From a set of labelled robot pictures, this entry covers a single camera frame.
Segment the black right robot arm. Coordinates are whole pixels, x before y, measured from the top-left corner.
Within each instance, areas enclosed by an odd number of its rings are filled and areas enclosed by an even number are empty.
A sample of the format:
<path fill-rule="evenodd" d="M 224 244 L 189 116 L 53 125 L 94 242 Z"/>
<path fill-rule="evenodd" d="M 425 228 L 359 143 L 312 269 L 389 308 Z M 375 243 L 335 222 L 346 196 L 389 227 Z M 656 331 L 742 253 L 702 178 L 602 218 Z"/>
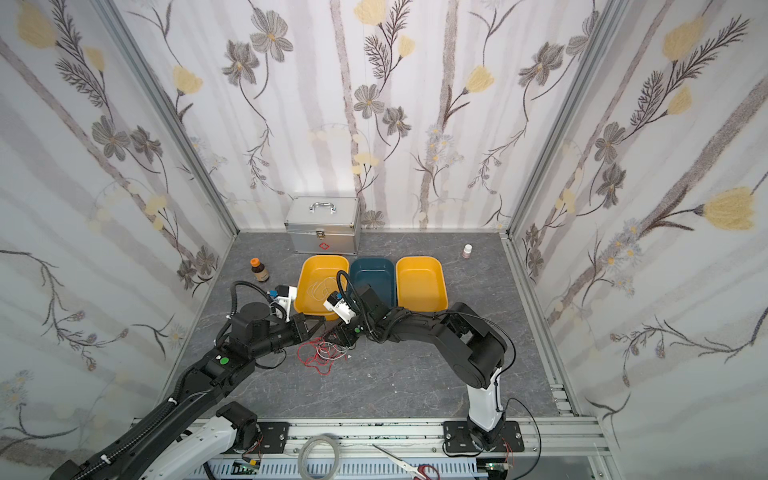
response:
<path fill-rule="evenodd" d="M 443 360 L 466 385 L 469 411 L 466 426 L 444 433 L 445 451 L 453 455 L 477 455 L 513 449 L 511 423 L 502 405 L 500 376 L 514 364 L 505 359 L 514 347 L 494 324 L 462 302 L 439 312 L 416 312 L 389 307 L 370 286 L 357 290 L 348 273 L 339 270 L 337 290 L 324 302 L 340 323 L 323 339 L 351 348 L 358 339 L 377 344 L 415 341 L 433 345 Z"/>

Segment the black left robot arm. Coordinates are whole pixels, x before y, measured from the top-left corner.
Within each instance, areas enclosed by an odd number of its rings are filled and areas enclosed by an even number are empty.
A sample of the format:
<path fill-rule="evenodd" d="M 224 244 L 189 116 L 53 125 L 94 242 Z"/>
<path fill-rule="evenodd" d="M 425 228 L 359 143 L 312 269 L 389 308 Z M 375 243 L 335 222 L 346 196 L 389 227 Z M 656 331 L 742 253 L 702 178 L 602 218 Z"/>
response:
<path fill-rule="evenodd" d="M 258 360 L 310 339 L 320 328 L 287 310 L 258 285 L 235 281 L 231 310 L 206 352 L 177 379 L 168 397 L 124 435 L 81 464 L 59 466 L 52 479 L 139 479 L 202 414 L 228 397 L 256 369 Z"/>

